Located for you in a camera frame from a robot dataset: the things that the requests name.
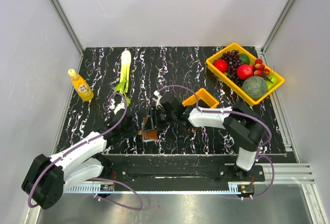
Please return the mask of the brown leather card holder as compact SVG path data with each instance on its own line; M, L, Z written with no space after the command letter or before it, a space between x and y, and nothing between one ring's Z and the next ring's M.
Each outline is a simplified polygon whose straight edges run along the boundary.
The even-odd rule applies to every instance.
M140 134L143 143L155 142L158 139L157 131L152 126L152 122L149 117L144 117L141 124Z

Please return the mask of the small orange plastic bin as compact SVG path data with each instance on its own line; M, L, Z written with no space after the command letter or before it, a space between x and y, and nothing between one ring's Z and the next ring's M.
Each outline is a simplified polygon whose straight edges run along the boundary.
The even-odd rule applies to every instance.
M199 89L195 93L198 97L198 106L201 108L216 108L219 105L219 101L216 100L205 88ZM191 95L182 102L184 107L193 106L196 104L196 97Z

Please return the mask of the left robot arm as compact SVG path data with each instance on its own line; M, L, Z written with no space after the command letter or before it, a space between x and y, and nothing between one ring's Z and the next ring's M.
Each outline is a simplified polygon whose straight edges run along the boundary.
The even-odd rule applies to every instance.
M46 210L58 202L63 193L92 178L114 179L112 162L102 153L120 139L137 134L135 116L117 111L110 121L100 121L80 142L54 154L34 158L23 180L22 190L28 195L28 206Z

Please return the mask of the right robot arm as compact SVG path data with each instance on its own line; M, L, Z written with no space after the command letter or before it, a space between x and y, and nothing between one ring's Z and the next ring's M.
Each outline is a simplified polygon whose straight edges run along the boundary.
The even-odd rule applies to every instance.
M151 107L146 118L145 130L163 130L176 123L185 127L212 127L224 129L238 145L235 176L245 181L253 174L253 165L267 125L246 104L238 102L227 108L184 106L172 98Z

